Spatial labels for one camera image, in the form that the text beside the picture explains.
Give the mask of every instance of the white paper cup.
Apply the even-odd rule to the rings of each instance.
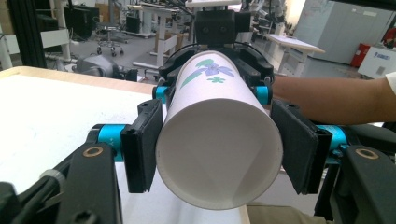
[[[156,150],[165,185],[183,201],[214,210],[263,194],[283,153],[278,128],[233,62],[211,50],[181,68]]]

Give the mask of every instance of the human arm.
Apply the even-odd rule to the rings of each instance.
[[[396,94],[386,78],[277,77],[274,98],[300,107],[308,119],[330,124],[396,120]]]

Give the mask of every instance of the office chair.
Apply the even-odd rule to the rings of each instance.
[[[116,42],[121,42],[125,44],[128,43],[128,40],[126,39],[123,39],[118,36],[111,36],[112,33],[117,32],[120,29],[120,27],[114,22],[114,6],[116,6],[117,8],[122,8],[122,4],[117,0],[108,0],[108,12],[109,12],[110,22],[96,23],[96,26],[100,31],[106,32],[106,39],[105,40],[101,39],[98,42],[97,53],[102,54],[102,47],[106,47],[111,49],[111,56],[113,57],[117,56],[116,48],[120,48],[120,55],[124,54],[124,51],[120,43],[116,43]]]

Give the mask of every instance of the blue cylindrical joint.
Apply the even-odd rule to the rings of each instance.
[[[340,127],[336,125],[317,125],[317,127],[332,134],[329,150],[336,150],[340,145],[347,145],[347,137]]]
[[[123,161],[121,154],[121,131],[125,124],[106,124],[99,132],[98,142],[107,143],[117,152],[114,161]]]
[[[165,91],[168,89],[167,87],[157,87],[157,90],[155,91],[155,99],[161,99],[163,101],[163,104],[166,103],[165,99]]]
[[[256,97],[261,105],[268,105],[269,104],[268,88],[266,86],[256,87]]]

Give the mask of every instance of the red object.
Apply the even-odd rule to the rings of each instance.
[[[358,50],[356,50],[355,56],[353,56],[350,65],[353,67],[360,67],[370,47],[371,46],[368,44],[359,44]]]

